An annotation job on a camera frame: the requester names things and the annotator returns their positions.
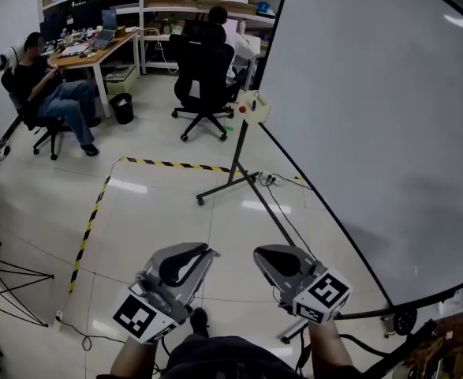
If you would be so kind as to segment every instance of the laptop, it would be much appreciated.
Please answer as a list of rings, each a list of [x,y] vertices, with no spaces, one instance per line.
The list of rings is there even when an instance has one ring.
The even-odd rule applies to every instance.
[[[117,13],[114,9],[103,9],[102,10],[103,29],[98,32],[95,47],[98,49],[106,49],[112,39],[114,38],[115,32],[118,30],[118,18]]]

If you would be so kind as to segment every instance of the black office chair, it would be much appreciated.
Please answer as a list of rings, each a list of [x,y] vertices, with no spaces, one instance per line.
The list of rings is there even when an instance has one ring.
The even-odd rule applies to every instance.
[[[58,155],[54,151],[56,145],[56,136],[59,132],[65,130],[65,128],[62,127],[65,120],[58,118],[38,118],[30,115],[31,111],[29,108],[23,105],[15,95],[15,84],[13,79],[13,67],[15,68],[17,65],[16,64],[13,66],[13,64],[20,61],[20,52],[24,54],[24,48],[22,48],[22,51],[20,51],[15,47],[10,47],[9,50],[7,50],[7,53],[0,55],[2,85],[9,93],[9,97],[12,100],[17,113],[21,116],[24,124],[28,127],[29,130],[34,130],[34,128],[47,128],[45,134],[33,146],[33,154],[38,155],[38,147],[50,137],[50,159],[56,160],[58,158]]]
[[[183,141],[188,140],[188,133],[203,118],[208,118],[222,132],[221,141],[227,138],[227,132],[214,115],[234,116],[233,109],[225,107],[230,101],[226,87],[226,75],[233,61],[234,50],[225,44],[224,29],[215,24],[204,23],[210,27],[200,28],[199,36],[172,35],[170,49],[178,64],[180,76],[175,84],[175,95],[183,108],[175,108],[172,116],[178,112],[197,114],[189,127],[182,134]],[[200,98],[189,95],[192,81],[200,83]]]

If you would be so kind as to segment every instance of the blue jeans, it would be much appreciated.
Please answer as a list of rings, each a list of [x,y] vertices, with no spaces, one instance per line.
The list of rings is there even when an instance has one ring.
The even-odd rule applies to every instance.
[[[95,89],[84,80],[61,83],[43,99],[38,112],[41,118],[65,119],[65,124],[82,145],[91,144],[95,139],[86,123],[86,119],[95,115]]]

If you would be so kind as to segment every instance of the white backdrop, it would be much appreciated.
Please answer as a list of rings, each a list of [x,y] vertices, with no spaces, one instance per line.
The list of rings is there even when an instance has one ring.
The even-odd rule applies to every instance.
[[[274,104],[265,126],[394,304],[463,283],[459,12],[442,0],[286,0],[261,90]]]

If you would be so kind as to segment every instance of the floor marking tape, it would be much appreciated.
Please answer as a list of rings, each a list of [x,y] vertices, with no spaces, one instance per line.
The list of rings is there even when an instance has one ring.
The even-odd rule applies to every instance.
[[[121,157],[119,161],[124,161],[124,162],[129,162],[129,163],[138,163],[138,164],[151,164],[153,166],[164,166],[164,167],[173,167],[173,168],[192,168],[195,170],[220,171],[222,173],[230,173],[229,168],[211,167],[211,166],[205,166],[203,164],[172,163],[170,161],[134,159],[132,157]],[[105,196],[106,187],[108,186],[111,175],[112,175],[112,170],[110,170],[110,175],[105,179],[105,182],[103,183],[102,190],[99,193],[98,198],[96,199],[95,207],[93,209],[91,217],[89,218],[88,228],[86,229],[86,232],[84,233],[84,238],[82,239],[82,244],[80,245],[80,250],[79,250],[79,253],[77,254],[77,259],[75,260],[75,264],[73,265],[73,273],[72,273],[72,278],[70,280],[70,286],[69,286],[70,294],[73,292],[73,288],[75,287],[75,281],[77,280],[77,274],[80,269],[80,260],[82,260],[82,256],[84,256],[84,250],[86,248],[86,245],[88,244],[89,235],[91,234],[92,223],[96,219],[96,216],[98,215],[99,204],[103,200],[103,197]],[[294,178],[296,180],[303,179],[302,177],[294,177]]]

